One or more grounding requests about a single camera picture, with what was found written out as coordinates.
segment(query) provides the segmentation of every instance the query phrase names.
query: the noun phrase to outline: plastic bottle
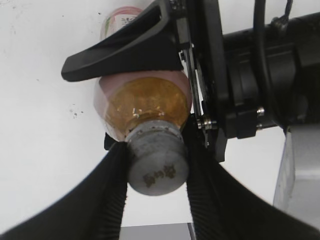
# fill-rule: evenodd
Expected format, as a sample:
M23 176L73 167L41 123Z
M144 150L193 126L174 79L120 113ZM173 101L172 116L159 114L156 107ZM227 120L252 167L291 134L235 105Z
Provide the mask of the plastic bottle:
M101 38L129 24L140 12L136 7L116 9L104 22ZM189 80L183 72L103 76L95 88L94 105L106 132L117 141L128 142L128 181L136 191L163 195L186 181L189 168L180 130L192 100Z

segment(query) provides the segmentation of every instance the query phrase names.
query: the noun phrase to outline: amber liquid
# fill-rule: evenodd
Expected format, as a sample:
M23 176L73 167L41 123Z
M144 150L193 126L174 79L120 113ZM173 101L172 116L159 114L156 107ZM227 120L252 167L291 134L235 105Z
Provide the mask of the amber liquid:
M189 115L187 99L173 82L156 78L139 78L124 84L108 99L105 121L119 141L139 124L164 120L181 128Z

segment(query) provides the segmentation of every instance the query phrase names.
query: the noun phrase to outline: bottle cap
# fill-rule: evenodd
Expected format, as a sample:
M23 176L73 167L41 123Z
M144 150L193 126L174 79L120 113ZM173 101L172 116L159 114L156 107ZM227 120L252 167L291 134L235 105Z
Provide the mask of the bottle cap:
M163 120L144 122L127 136L126 142L131 158L128 181L137 192L164 195L187 180L187 149L174 124Z

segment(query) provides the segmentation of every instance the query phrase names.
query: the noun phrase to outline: white background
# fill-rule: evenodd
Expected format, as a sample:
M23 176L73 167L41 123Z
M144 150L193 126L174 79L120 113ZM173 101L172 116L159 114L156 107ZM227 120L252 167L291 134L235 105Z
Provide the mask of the white background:
M61 198L106 154L92 104L95 81L66 82L61 68L98 42L112 10L150 2L0 0L0 233ZM225 33L252 26L253 2L220 1ZM267 21L283 14L285 0L267 2ZM319 11L319 0L296 0L292 16ZM230 140L223 165L271 203L283 143L278 128ZM185 187L162 197L128 191L124 226L190 221Z

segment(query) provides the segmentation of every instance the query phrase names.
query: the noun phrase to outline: gray metal part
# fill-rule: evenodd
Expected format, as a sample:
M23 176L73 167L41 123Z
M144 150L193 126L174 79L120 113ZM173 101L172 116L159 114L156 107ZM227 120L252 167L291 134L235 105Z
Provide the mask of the gray metal part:
M120 240L194 240L190 223L122 227Z
M273 204L320 229L320 124L290 127Z

